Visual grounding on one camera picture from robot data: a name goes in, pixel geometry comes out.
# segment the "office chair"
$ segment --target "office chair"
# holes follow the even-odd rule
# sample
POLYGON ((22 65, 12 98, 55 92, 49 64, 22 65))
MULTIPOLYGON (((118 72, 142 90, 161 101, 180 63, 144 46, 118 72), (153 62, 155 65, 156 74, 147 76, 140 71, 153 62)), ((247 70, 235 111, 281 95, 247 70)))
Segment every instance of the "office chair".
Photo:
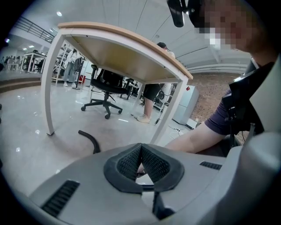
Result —
POLYGON ((98 77, 96 79, 94 79, 95 71, 98 68, 96 65, 91 65, 91 67, 93 68, 93 73, 92 73, 92 77, 91 77, 91 85, 104 91, 104 100, 92 98, 91 102, 88 104, 85 104, 81 108, 81 110, 85 111, 87 106, 103 105, 108 113, 107 115, 105 115, 105 118, 108 120, 110 117, 109 106, 119 109, 119 111, 118 111, 119 114, 122 113, 122 110, 123 110, 122 108, 108 102, 107 100, 109 97, 111 97, 110 94, 125 94, 127 92, 127 89, 122 88, 123 76, 110 72, 108 70, 102 69, 100 74, 98 75, 98 77))
POLYGON ((127 89, 126 95, 127 95, 127 100, 129 99, 129 96, 131 94, 132 91, 132 86, 129 86, 129 83, 133 83, 133 79, 132 78, 128 78, 126 79, 127 83, 124 84, 123 88, 127 89))

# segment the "man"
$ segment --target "man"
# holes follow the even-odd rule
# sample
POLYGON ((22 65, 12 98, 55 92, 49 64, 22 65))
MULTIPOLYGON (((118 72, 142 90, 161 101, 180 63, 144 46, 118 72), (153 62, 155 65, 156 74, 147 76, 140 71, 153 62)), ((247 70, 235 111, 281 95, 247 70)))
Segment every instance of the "man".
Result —
MULTIPOLYGON (((244 2, 241 0, 204 0, 200 15, 204 15, 205 23, 209 23, 210 27, 214 27, 217 32, 220 32, 227 44, 250 53, 259 66, 264 66, 276 61, 278 55, 276 46, 279 43, 275 41, 277 39, 274 35, 269 35, 273 33, 273 30, 268 29, 268 27, 274 27, 273 19, 271 18, 271 24, 267 23, 265 27, 264 23, 261 23, 261 18, 257 17, 257 14, 262 15, 267 11, 261 4, 270 5, 270 3, 253 0, 244 2)), ((212 147, 230 134, 230 126, 225 122, 227 117, 226 109, 221 102, 209 119, 194 130, 171 141, 166 148, 197 153, 212 147)), ((235 132, 244 130, 246 130, 245 127, 239 127, 235 132)))
POLYGON ((75 71, 74 71, 74 64, 76 59, 78 59, 80 56, 80 54, 77 52, 76 49, 73 49, 67 56, 66 61, 64 63, 64 68, 65 68, 65 73, 63 75, 63 81, 64 84, 63 86, 68 87, 67 84, 67 79, 69 77, 69 82, 72 83, 72 87, 76 87, 75 83, 74 83, 74 79, 75 79, 75 71))
MULTIPOLYGON (((167 51, 167 46, 163 42, 159 42, 157 44, 159 47, 167 51)), ((173 52, 168 52, 172 57, 176 58, 175 54, 173 52)), ((155 97, 157 96, 158 92, 163 87, 163 84, 148 84, 145 85, 144 88, 144 113, 141 116, 134 116, 138 121, 142 123, 149 123, 151 120, 151 113, 153 110, 153 101, 155 97)))

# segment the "glossy floor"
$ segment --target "glossy floor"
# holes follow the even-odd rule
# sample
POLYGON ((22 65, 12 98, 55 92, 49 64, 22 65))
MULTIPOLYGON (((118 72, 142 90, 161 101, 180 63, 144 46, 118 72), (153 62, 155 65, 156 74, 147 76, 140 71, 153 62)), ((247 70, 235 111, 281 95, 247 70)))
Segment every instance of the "glossy floor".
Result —
MULTIPOLYGON (((28 87, 9 91, 0 95, 3 105, 0 115, 0 158, 2 172, 8 183, 30 195, 43 181, 59 172, 77 159, 93 152, 93 144, 78 134, 82 130, 94 136, 106 151, 132 143, 149 143, 157 126, 158 111, 154 109, 150 124, 140 123, 131 116, 134 97, 129 100, 113 96, 116 105, 123 108, 122 114, 111 108, 111 118, 104 118, 106 111, 102 106, 81 106, 88 103, 90 92, 63 87, 62 83, 51 86, 51 112, 55 133, 48 136, 41 114, 40 87, 28 87)), ((103 93, 93 94, 93 98, 102 99, 103 93)), ((174 121, 170 126, 184 133, 188 129, 174 121)), ((177 137, 172 128, 167 128, 160 146, 177 137)))

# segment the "vent slot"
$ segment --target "vent slot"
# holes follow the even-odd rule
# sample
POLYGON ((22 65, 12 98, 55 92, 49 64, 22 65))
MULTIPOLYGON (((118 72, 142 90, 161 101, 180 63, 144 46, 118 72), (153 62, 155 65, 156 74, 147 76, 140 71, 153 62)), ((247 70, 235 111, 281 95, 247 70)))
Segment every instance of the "vent slot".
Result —
POLYGON ((66 181, 42 206, 42 209, 53 217, 57 217, 79 185, 75 181, 66 181))
POLYGON ((214 170, 218 170, 218 171, 222 167, 222 165, 215 164, 215 163, 210 163, 210 162, 206 162, 206 161, 201 162, 200 165, 204 166, 204 167, 208 167, 208 168, 214 169, 214 170))

